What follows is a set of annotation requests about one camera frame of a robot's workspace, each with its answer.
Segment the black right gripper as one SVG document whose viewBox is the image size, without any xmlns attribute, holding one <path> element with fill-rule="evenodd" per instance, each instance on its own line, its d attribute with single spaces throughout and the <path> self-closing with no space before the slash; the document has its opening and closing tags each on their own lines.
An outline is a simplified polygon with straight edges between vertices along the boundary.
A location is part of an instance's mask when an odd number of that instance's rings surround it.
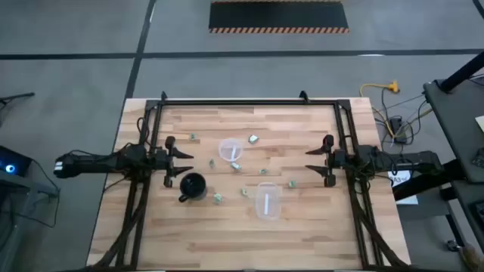
<svg viewBox="0 0 484 272">
<path fill-rule="evenodd" d="M 334 136 L 332 134 L 327 134 L 323 139 L 323 147 L 316 150 L 307 151 L 308 155 L 322 155 L 326 154 L 326 165 L 305 165 L 306 168 L 317 172 L 320 176 L 324 178 L 325 187 L 334 187 L 336 185 L 336 176 L 333 174 L 334 168 L 341 168 L 346 164 L 346 151 L 345 150 L 335 150 L 332 151 L 334 146 Z"/>
</svg>

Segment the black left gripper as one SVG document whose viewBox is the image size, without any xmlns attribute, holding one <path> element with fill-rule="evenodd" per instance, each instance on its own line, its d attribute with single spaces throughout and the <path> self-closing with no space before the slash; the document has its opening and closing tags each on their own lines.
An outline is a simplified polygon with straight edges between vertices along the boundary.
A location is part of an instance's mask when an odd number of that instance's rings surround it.
<svg viewBox="0 0 484 272">
<path fill-rule="evenodd" d="M 175 147 L 175 138 L 168 136 L 165 140 L 165 148 L 156 147 L 154 149 L 154 170 L 164 170 L 166 172 L 163 185 L 164 187 L 172 187 L 172 176 L 177 177 L 183 172 L 193 169 L 193 166 L 174 166 L 173 157 L 177 159 L 193 159 L 192 155 L 183 153 Z"/>
</svg>

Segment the dark round bin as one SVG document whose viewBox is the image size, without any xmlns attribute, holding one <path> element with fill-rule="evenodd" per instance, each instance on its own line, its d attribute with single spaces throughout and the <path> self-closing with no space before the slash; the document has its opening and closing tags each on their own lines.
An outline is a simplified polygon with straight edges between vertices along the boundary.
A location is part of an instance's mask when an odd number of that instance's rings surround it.
<svg viewBox="0 0 484 272">
<path fill-rule="evenodd" d="M 198 173 L 186 174 L 179 185 L 181 195 L 179 202 L 188 200 L 198 201 L 203 199 L 207 194 L 206 179 Z"/>
</svg>

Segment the rectangular clear plastic container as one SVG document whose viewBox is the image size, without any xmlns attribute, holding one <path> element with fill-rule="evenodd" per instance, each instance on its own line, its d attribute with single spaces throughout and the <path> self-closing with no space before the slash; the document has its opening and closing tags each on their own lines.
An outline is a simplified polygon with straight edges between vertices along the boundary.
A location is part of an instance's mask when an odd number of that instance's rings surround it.
<svg viewBox="0 0 484 272">
<path fill-rule="evenodd" d="M 263 220 L 276 220 L 281 216 L 281 188 L 277 184 L 258 184 L 255 211 L 257 217 Z"/>
</svg>

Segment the round clear plastic container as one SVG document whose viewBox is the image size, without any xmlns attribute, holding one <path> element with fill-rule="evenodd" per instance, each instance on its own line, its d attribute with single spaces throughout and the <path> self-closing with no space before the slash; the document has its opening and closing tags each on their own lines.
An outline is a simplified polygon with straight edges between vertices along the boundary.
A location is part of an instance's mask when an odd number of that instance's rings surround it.
<svg viewBox="0 0 484 272">
<path fill-rule="evenodd" d="M 218 146 L 219 157 L 227 162 L 235 162 L 241 158 L 244 146 L 242 141 L 235 138 L 223 139 Z"/>
</svg>

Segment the white paper label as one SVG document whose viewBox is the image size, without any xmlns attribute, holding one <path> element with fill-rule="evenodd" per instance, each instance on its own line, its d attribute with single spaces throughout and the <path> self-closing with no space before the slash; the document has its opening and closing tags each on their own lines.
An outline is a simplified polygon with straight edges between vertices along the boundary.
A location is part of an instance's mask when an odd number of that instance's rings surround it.
<svg viewBox="0 0 484 272">
<path fill-rule="evenodd" d="M 412 172 L 409 170 L 406 171 L 398 171 L 396 174 L 392 172 L 387 172 L 388 178 L 391 180 L 391 187 L 398 186 L 400 184 L 405 183 L 406 181 L 411 180 Z"/>
</svg>

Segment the black power strip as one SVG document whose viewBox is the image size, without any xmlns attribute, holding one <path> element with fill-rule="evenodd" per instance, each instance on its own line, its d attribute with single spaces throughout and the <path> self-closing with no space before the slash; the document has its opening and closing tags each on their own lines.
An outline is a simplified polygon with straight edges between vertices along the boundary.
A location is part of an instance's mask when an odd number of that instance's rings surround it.
<svg viewBox="0 0 484 272">
<path fill-rule="evenodd" d="M 406 144 L 407 137 L 403 128 L 403 122 L 401 117 L 392 117 L 389 120 L 390 130 L 393 133 L 393 141 L 397 144 Z"/>
</svg>

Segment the black floor stand leg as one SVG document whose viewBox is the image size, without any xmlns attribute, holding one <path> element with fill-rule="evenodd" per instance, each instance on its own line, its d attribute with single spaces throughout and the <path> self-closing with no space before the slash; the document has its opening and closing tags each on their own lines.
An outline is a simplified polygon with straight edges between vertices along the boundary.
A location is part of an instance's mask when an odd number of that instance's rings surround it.
<svg viewBox="0 0 484 272">
<path fill-rule="evenodd" d="M 457 199 L 457 193 L 452 184 L 445 188 L 442 187 L 443 185 L 453 181 L 467 181 L 467 175 L 462 169 L 461 164 L 459 161 L 454 159 L 445 163 L 437 170 L 430 170 L 430 167 L 428 167 L 419 168 L 417 172 L 419 175 L 416 178 L 411 176 L 411 180 L 395 186 L 392 189 L 395 200 L 404 199 L 409 196 L 418 195 L 419 193 L 438 188 L 438 198 L 444 202 L 446 211 L 445 219 L 452 232 L 453 240 L 456 240 L 461 247 L 464 246 L 461 231 L 456 222 L 455 214 L 451 210 L 450 206 L 450 201 Z"/>
</svg>

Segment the grey side table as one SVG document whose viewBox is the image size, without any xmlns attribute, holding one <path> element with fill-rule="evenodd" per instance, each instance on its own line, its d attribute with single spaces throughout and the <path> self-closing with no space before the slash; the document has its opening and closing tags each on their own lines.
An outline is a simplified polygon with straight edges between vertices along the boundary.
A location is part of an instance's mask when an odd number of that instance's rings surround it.
<svg viewBox="0 0 484 272">
<path fill-rule="evenodd" d="M 472 160 L 484 148 L 484 131 L 477 117 L 484 116 L 484 85 L 466 80 L 450 93 L 437 82 L 423 85 L 423 92 L 470 183 L 484 183 L 484 168 Z"/>
</svg>

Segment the black hazard-striped floor mat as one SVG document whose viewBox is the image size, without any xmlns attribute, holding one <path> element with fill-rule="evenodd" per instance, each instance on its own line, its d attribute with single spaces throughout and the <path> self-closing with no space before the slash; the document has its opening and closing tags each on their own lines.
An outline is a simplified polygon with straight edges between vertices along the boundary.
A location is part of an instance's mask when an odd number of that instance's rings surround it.
<svg viewBox="0 0 484 272">
<path fill-rule="evenodd" d="M 212 34 L 347 34 L 340 0 L 213 1 Z"/>
</svg>

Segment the grey metal cart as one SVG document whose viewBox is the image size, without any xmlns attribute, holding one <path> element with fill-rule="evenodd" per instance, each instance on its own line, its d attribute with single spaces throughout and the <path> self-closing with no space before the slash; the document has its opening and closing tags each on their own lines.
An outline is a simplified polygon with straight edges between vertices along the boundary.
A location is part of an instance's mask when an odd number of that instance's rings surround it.
<svg viewBox="0 0 484 272">
<path fill-rule="evenodd" d="M 0 173 L 0 227 L 6 226 L 6 232 L 0 233 L 0 272 L 12 272 L 15 255 L 29 223 L 39 223 L 53 228 L 33 217 L 33 212 L 40 200 L 40 195 L 58 199 L 60 191 L 54 185 L 44 185 L 26 178 Z"/>
</svg>

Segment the computer tower with blue light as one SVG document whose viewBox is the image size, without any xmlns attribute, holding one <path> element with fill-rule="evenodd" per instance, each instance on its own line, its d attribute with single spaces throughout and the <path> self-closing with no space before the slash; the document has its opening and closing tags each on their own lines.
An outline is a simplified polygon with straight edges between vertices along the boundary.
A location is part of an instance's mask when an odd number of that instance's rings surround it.
<svg viewBox="0 0 484 272">
<path fill-rule="evenodd" d="M 25 178 L 32 161 L 28 156 L 0 146 L 0 171 Z"/>
</svg>

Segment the black pole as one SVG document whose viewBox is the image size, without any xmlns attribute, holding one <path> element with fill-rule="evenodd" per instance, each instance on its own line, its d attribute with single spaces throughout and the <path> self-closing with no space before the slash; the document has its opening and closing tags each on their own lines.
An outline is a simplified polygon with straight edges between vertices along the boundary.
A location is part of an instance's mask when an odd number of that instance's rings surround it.
<svg viewBox="0 0 484 272">
<path fill-rule="evenodd" d="M 447 79 L 441 81 L 438 86 L 441 91 L 450 93 L 455 87 L 464 80 L 469 79 L 474 73 L 484 67 L 484 51 L 476 55 L 468 63 L 464 64 L 459 70 L 450 75 Z"/>
</svg>

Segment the black tripod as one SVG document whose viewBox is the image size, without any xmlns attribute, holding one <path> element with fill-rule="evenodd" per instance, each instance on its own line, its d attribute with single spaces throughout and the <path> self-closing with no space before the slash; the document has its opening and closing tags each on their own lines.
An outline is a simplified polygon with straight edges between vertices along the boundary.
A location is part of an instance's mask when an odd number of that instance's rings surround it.
<svg viewBox="0 0 484 272">
<path fill-rule="evenodd" d="M 34 92 L 28 92 L 23 94 L 11 95 L 7 97 L 0 97 L 0 125 L 2 124 L 2 121 L 1 121 L 2 112 L 6 109 L 9 103 L 11 103 L 13 100 L 16 100 L 16 99 L 33 97 L 34 95 L 35 95 Z"/>
</svg>

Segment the black aluminium rig frame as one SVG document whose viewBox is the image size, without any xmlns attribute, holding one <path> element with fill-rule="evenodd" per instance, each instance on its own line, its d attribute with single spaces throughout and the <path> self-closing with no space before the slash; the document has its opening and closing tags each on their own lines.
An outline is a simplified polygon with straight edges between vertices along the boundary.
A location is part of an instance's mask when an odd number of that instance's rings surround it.
<svg viewBox="0 0 484 272">
<path fill-rule="evenodd" d="M 191 141 L 190 133 L 197 139 Z M 248 138 L 259 138 L 250 144 Z M 115 147 L 165 147 L 168 136 L 193 159 L 194 168 L 163 185 L 164 171 L 141 183 L 107 176 L 86 262 L 92 270 L 203 272 L 206 270 L 404 270 L 408 250 L 387 172 L 357 178 L 333 170 L 334 187 L 305 165 L 325 164 L 308 155 L 334 136 L 333 150 L 354 153 L 377 146 L 377 128 L 364 97 L 279 99 L 130 99 Z M 219 157 L 223 139 L 242 141 L 237 161 Z M 209 167 L 214 159 L 215 168 Z M 260 169 L 267 169 L 264 175 Z M 206 179 L 207 194 L 179 202 L 189 173 Z M 296 188 L 289 188 L 296 181 Z M 281 216 L 263 220 L 255 211 L 256 190 L 269 182 L 281 188 Z M 241 189 L 248 191 L 248 197 Z M 214 203 L 220 193 L 222 203 Z"/>
</svg>

